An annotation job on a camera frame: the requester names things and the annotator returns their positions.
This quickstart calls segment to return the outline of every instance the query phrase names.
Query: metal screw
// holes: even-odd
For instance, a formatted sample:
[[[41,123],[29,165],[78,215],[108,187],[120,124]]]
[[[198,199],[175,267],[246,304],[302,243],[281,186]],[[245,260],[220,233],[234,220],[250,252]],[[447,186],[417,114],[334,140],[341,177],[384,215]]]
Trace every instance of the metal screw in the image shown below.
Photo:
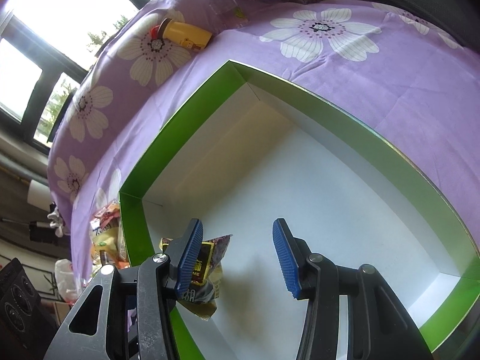
[[[100,268],[100,272],[102,273],[102,275],[109,275],[113,272],[114,269],[115,268],[112,264],[107,264]]]
[[[375,273],[375,267],[370,264],[363,264],[361,266],[361,270],[364,271],[368,275],[372,275]]]
[[[163,253],[157,253],[155,256],[153,256],[153,261],[156,263],[164,263],[167,261],[168,256]]]
[[[323,256],[320,253],[312,253],[310,256],[308,256],[308,259],[312,263],[321,263],[323,261]]]

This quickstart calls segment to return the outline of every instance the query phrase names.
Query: window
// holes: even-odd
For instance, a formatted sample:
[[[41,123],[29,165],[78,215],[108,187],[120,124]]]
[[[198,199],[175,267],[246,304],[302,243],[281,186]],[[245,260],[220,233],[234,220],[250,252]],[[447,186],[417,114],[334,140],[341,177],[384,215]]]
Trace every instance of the window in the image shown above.
[[[62,73],[59,80],[53,87],[52,94],[49,97],[48,102],[42,112],[42,116],[35,130],[34,139],[44,144],[47,147],[52,146],[52,142],[49,141],[50,133],[52,132],[53,125],[60,114],[60,111],[65,104],[68,95],[78,89],[79,83],[74,81],[71,77]]]
[[[35,63],[0,40],[0,107],[19,122],[40,74],[42,69]]]
[[[0,128],[48,154],[102,45],[149,0],[15,0],[0,30]]]
[[[13,13],[47,43],[89,69],[102,43],[137,11],[129,0],[24,0]]]

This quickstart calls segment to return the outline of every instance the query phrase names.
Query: purple floral blanket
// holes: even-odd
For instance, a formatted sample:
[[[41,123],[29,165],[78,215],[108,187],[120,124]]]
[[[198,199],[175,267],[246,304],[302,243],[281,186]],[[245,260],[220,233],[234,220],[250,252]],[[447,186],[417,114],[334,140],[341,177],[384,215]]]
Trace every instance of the purple floral blanket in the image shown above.
[[[480,58],[440,28],[389,5],[239,0],[250,19],[195,54],[150,29],[164,17],[210,31],[204,0],[152,0],[82,83],[49,157],[49,183],[71,231],[76,275],[91,271],[88,222],[160,128],[233,59],[350,112],[406,154],[480,243]]]

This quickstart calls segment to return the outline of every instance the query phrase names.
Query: chip bag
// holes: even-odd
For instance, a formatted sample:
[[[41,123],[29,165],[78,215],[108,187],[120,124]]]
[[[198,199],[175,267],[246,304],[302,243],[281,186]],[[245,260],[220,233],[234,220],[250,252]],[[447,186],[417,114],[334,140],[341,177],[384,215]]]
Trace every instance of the chip bag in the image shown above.
[[[96,266],[114,264],[121,269],[128,262],[120,221],[120,206],[113,200],[102,207],[90,221],[90,254]]]
[[[179,303],[204,320],[210,319],[217,310],[215,299],[220,296],[223,271],[222,260],[232,235],[223,235],[202,242],[197,262],[191,274],[188,290]],[[160,240],[160,249],[167,252],[171,238]]]

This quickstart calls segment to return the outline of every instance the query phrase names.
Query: green box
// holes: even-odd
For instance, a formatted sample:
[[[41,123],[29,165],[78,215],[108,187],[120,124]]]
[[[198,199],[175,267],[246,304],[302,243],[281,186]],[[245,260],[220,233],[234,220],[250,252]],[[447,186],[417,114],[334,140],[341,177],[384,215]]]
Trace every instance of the green box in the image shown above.
[[[327,100],[234,61],[171,117],[119,198],[132,265],[190,218],[206,239],[233,234],[212,320],[172,313],[184,360],[295,357],[306,303],[282,284],[271,239],[279,217],[337,265],[376,266],[432,351],[480,293],[469,231],[404,154]]]

